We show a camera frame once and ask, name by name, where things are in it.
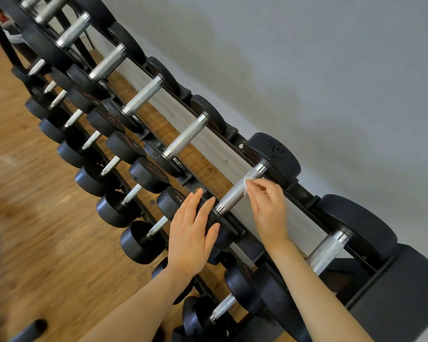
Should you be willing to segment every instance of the fingers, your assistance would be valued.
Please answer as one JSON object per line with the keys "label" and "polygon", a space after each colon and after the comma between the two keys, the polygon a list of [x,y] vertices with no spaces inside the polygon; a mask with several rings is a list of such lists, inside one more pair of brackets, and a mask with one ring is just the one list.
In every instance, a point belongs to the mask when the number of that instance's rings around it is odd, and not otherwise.
{"label": "fingers", "polygon": [[200,188],[195,192],[190,201],[187,203],[184,212],[183,224],[192,225],[194,223],[195,217],[197,216],[197,206],[200,203],[202,195],[203,190]]}
{"label": "fingers", "polygon": [[256,200],[254,198],[254,195],[251,193],[250,189],[247,189],[246,193],[249,196],[249,200],[251,201],[252,212],[254,213],[254,216],[257,216],[257,214],[258,214],[258,205],[257,205],[257,202],[256,202]]}
{"label": "fingers", "polygon": [[282,188],[278,184],[275,184],[274,182],[271,182],[267,179],[255,179],[252,181],[252,183],[264,187],[271,201],[276,201],[284,196]]}
{"label": "fingers", "polygon": [[183,201],[183,203],[181,204],[179,209],[177,209],[177,212],[174,215],[173,220],[171,221],[172,225],[179,226],[182,224],[187,204],[189,203],[189,201],[192,199],[193,196],[194,196],[194,194],[192,192],[190,192],[190,194]]}
{"label": "fingers", "polygon": [[217,235],[219,234],[220,223],[214,223],[211,228],[209,228],[206,239],[204,240],[204,254],[206,257],[209,257],[211,250],[213,249],[214,243],[217,240]]}
{"label": "fingers", "polygon": [[206,230],[206,223],[208,222],[209,213],[211,212],[215,203],[215,198],[212,197],[205,201],[200,211],[198,211],[197,217],[195,218],[195,225],[200,228],[203,232],[203,236]]}
{"label": "fingers", "polygon": [[257,203],[257,207],[260,207],[260,205],[269,202],[268,197],[263,193],[263,191],[258,187],[258,185],[254,184],[249,179],[247,179],[245,183],[251,194],[254,196],[255,202]]}

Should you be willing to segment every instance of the wooden floor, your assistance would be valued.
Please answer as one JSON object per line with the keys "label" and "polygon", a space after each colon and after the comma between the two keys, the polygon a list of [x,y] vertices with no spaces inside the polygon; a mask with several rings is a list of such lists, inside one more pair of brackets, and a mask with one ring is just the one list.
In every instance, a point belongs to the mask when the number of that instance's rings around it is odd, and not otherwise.
{"label": "wooden floor", "polygon": [[[28,92],[10,69],[0,49],[0,341],[46,318],[49,329],[41,341],[73,342],[143,287],[165,253],[150,265],[124,255],[119,243],[123,230],[98,217],[98,198],[78,187],[77,169],[61,160],[58,144],[39,131],[39,120],[24,107]],[[109,81],[126,101],[136,94],[117,73]],[[139,116],[166,144],[179,134],[149,103]],[[99,144],[110,155],[104,140]],[[179,157],[217,197],[232,187],[193,146]],[[128,165],[118,169],[133,184]],[[176,180],[171,183],[187,194]],[[140,192],[139,197],[161,217],[156,195]],[[207,265],[201,273],[219,299],[229,293],[223,271]],[[165,317],[167,341],[182,323],[181,313],[182,304]],[[236,320],[245,315],[237,304],[230,313]],[[284,334],[279,340],[291,339]]]}

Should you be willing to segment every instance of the forearm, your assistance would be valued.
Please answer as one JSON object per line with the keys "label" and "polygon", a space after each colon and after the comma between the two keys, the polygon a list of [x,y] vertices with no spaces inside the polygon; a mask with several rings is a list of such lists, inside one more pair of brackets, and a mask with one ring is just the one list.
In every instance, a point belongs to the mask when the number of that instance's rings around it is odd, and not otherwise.
{"label": "forearm", "polygon": [[167,267],[79,342],[151,341],[166,312],[189,281],[183,270]]}
{"label": "forearm", "polygon": [[268,250],[314,342],[373,342],[290,241]]}

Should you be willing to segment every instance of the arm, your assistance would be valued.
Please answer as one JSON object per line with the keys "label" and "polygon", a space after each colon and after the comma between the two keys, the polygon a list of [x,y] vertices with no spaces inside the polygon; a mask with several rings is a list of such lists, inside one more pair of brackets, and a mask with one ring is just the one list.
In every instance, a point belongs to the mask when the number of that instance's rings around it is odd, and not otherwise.
{"label": "arm", "polygon": [[279,185],[247,181],[257,231],[276,264],[314,342],[373,342],[306,263],[287,236],[286,206]]}
{"label": "arm", "polygon": [[79,342],[151,341],[160,323],[189,284],[206,264],[219,232],[214,224],[204,235],[208,214],[215,199],[196,209],[203,191],[191,193],[176,212],[172,222],[168,266],[130,299],[97,324]]}

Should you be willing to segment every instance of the left hand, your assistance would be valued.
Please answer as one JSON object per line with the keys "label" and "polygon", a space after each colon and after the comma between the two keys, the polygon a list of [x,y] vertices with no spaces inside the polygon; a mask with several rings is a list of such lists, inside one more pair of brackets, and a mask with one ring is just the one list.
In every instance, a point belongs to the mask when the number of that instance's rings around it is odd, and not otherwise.
{"label": "left hand", "polygon": [[203,190],[190,193],[171,221],[168,246],[168,267],[183,270],[189,278],[198,274],[206,262],[219,233],[219,223],[215,223],[205,236],[208,215],[215,198],[206,201],[197,214]]}

